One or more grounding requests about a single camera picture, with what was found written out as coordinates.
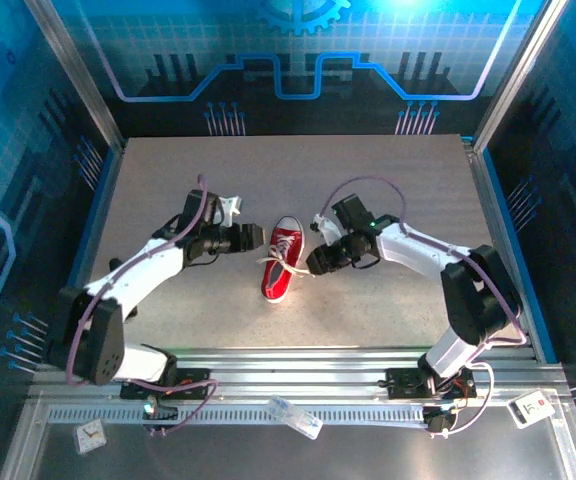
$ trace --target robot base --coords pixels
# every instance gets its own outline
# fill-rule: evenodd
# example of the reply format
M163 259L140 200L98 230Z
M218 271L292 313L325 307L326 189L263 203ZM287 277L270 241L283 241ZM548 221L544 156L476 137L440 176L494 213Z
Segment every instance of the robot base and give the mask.
M386 380L379 386L388 390L390 400L437 399L454 400L457 398L476 398L477 389L472 371L463 368L458 376L450 380L445 388L433 393L430 384L434 382L423 370L418 368L389 368Z

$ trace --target table surface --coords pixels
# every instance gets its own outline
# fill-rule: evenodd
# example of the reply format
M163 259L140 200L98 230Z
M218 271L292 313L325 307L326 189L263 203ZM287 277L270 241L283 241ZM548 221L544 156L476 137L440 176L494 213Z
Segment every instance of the table surface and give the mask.
M210 191L241 196L237 221L260 224L268 237L283 215L307 228L344 180L379 174L404 191L413 228L458 245L491 242L456 135L139 138L128 143L92 278L181 212L198 173ZM400 214L385 184L362 181L340 195L353 192L375 216ZM307 230L302 262L320 243ZM255 262L266 254L262 247L184 270L139 305L126 339L161 347L405 347L432 345L448 326L441 286L393 263L296 278L284 302L271 305Z

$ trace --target gear logo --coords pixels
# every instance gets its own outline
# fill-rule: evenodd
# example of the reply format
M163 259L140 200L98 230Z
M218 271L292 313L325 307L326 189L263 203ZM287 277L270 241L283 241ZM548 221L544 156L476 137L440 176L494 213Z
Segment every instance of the gear logo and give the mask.
M339 20L339 11L348 7L348 0L257 0L255 5L257 17L268 27L296 35L315 33L317 27L328 28L331 20Z

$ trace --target shoe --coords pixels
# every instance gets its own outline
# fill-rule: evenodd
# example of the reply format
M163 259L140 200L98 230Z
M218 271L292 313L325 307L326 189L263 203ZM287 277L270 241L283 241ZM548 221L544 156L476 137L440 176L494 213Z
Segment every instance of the shoe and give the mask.
M272 231L268 257L259 259L266 270L261 282L261 294L270 303L279 303L288 293L293 275L310 273L295 268L304 250L304 229L294 217L283 217Z

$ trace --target blue wall panel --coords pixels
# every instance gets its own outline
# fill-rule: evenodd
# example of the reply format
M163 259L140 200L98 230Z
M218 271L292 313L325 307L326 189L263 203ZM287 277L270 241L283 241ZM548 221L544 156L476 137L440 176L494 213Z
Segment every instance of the blue wall panel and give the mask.
M576 1L569 2L490 152L555 351L575 385Z
M426 102L426 133L471 134L540 4L56 3L128 136L214 134L219 101L246 108L249 134L392 134L408 101Z
M50 321L106 151L23 0L0 0L0 466L41 354L15 320Z

